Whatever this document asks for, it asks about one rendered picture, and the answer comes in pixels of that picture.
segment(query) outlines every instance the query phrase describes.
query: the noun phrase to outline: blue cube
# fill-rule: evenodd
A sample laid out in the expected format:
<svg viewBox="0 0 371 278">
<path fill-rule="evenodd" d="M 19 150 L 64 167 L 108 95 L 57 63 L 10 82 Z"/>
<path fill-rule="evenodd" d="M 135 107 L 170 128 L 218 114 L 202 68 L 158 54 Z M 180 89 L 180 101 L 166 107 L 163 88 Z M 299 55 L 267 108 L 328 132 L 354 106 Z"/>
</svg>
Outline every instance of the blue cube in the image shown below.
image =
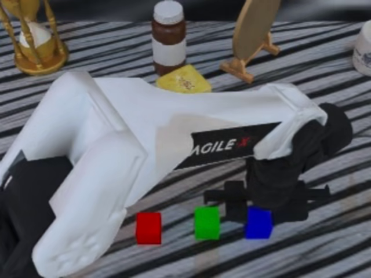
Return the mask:
<svg viewBox="0 0 371 278">
<path fill-rule="evenodd" d="M 246 239 L 269 239 L 273 231 L 272 212 L 252 206 L 248 208 Z"/>
</svg>

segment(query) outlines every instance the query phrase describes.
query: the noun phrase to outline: agile x logo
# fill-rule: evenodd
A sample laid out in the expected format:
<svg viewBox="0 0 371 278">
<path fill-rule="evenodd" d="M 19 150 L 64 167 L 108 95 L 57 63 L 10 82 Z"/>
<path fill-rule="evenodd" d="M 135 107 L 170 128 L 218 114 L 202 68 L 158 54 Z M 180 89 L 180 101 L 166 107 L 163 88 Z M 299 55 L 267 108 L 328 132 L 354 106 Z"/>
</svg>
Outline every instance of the agile x logo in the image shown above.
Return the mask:
<svg viewBox="0 0 371 278">
<path fill-rule="evenodd" d="M 194 133 L 193 150 L 176 170 L 251 156 L 254 146 L 279 124 Z"/>
</svg>

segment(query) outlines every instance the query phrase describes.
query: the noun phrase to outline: white bottle label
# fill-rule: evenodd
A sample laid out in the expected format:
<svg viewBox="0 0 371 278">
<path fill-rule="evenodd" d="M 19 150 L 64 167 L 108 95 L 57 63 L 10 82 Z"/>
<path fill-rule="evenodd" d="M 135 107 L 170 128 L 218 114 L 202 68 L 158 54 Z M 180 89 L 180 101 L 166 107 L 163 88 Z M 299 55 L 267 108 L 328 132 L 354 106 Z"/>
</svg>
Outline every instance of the white bottle label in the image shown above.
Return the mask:
<svg viewBox="0 0 371 278">
<path fill-rule="evenodd" d="M 186 58 L 186 39 L 176 45 L 164 45 L 152 37 L 153 60 L 160 65 L 172 67 L 181 64 Z"/>
</svg>

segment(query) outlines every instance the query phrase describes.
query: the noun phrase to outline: hourglass base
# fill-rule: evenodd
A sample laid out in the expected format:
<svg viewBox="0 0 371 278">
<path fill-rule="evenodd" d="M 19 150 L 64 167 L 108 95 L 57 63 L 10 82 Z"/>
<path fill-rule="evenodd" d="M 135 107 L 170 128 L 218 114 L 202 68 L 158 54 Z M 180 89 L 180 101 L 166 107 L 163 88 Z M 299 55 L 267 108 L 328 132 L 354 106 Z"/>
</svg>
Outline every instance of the hourglass base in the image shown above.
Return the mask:
<svg viewBox="0 0 371 278">
<path fill-rule="evenodd" d="M 64 54 L 56 51 L 56 54 L 53 56 L 53 58 L 42 63 L 42 68 L 38 68 L 35 63 L 31 62 L 24 56 L 22 58 L 17 58 L 17 56 L 14 56 L 14 62 L 16 64 L 16 67 L 25 74 L 35 76 L 52 74 L 63 67 L 63 65 L 68 60 L 68 49 L 64 43 L 63 48 Z"/>
</svg>

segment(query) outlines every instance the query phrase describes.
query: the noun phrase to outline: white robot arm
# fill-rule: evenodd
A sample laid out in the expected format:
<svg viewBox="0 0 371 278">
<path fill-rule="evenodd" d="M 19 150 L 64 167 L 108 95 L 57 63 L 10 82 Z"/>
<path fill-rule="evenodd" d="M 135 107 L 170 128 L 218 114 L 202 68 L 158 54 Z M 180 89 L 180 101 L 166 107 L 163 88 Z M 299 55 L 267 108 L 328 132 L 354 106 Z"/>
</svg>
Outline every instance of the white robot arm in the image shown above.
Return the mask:
<svg viewBox="0 0 371 278">
<path fill-rule="evenodd" d="M 30 253 L 24 268 L 33 264 L 42 277 L 73 274 L 107 251 L 126 208 L 171 171 L 248 156 L 287 156 L 301 127 L 311 120 L 325 125 L 327 118 L 292 85 L 188 95 L 139 78 L 64 74 L 0 163 L 3 199 L 11 200 L 24 186 L 37 191 L 55 183 L 43 199 L 23 197 L 25 203 L 44 202 L 44 208 L 50 208 L 44 229 L 28 241 L 33 245 L 20 244 L 30 236 L 20 219 L 31 212 L 25 204 L 7 201 L 2 215 L 7 231 L 16 234 L 10 236 L 16 244 L 5 252 L 3 272 L 21 273 L 14 261 L 24 248 L 24 254 Z M 54 158 L 60 159 L 58 166 L 41 166 Z M 39 181 L 36 173 L 44 173 L 43 167 L 50 178 Z M 22 172 L 35 181 L 22 184 Z M 39 213 L 33 216 L 43 218 Z"/>
</svg>

